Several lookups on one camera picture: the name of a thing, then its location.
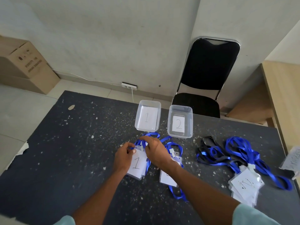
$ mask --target clear plastic tray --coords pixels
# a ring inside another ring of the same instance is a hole
[[[137,108],[134,127],[144,132],[155,132],[159,127],[161,103],[141,100]]]
[[[193,110],[191,107],[170,106],[168,134],[179,138],[191,138],[193,136]]]

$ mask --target light blue sleeve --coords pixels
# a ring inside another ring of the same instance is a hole
[[[255,208],[239,204],[233,212],[232,225],[279,225],[279,223]]]
[[[60,219],[60,221],[58,221],[53,225],[75,225],[75,220],[73,219],[72,216],[65,215]]]

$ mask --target cardboard box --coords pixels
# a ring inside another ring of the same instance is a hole
[[[0,74],[32,78],[47,61],[31,42],[0,37]]]
[[[59,77],[48,65],[43,66],[40,72],[30,79],[12,75],[0,75],[0,83],[45,95],[47,95],[59,81]]]

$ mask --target baseboard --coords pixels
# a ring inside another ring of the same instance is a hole
[[[112,84],[103,83],[103,82],[88,81],[88,80],[79,78],[77,76],[74,76],[72,74],[62,73],[62,72],[57,71],[57,70],[54,70],[54,72],[59,76],[60,79],[63,79],[63,80],[69,80],[69,81],[73,81],[73,82],[84,83],[84,84],[88,84],[88,85],[98,86],[98,87],[102,87],[102,88],[107,88],[107,89],[121,91],[121,92],[131,94],[131,91],[129,89],[124,88],[122,86],[112,85]],[[171,97],[171,96],[160,95],[160,94],[151,93],[151,92],[147,92],[147,91],[141,91],[141,90],[133,91],[133,94],[146,96],[146,97],[151,97],[151,98],[159,99],[159,100],[170,101],[170,102],[173,99],[173,97]]]

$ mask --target dark table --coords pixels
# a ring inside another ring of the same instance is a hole
[[[117,148],[142,135],[134,127],[137,106],[65,91],[28,139],[29,149],[0,176],[0,213],[30,225],[53,224],[72,214],[109,177]],[[167,118],[168,110],[162,109],[162,137],[167,136]],[[193,121],[192,138],[173,140],[184,149],[185,169],[221,192],[231,194],[228,180],[234,174],[228,167],[197,162],[195,150],[207,135],[219,143],[231,136],[246,138],[274,174],[284,175],[278,169],[285,155],[275,128],[201,115]],[[190,203],[175,200],[159,183],[159,174],[152,164],[141,181],[123,178],[104,224],[202,224]],[[280,190],[270,177],[262,178],[256,208],[281,224],[299,224],[295,187]]]

